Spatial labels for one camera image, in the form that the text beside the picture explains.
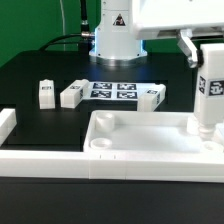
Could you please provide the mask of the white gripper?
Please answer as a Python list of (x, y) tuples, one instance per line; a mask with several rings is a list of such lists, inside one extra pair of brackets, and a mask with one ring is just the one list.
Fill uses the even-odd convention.
[(196, 68), (191, 38), (224, 31), (224, 0), (130, 0), (130, 30), (140, 40), (175, 38), (179, 32), (177, 45)]

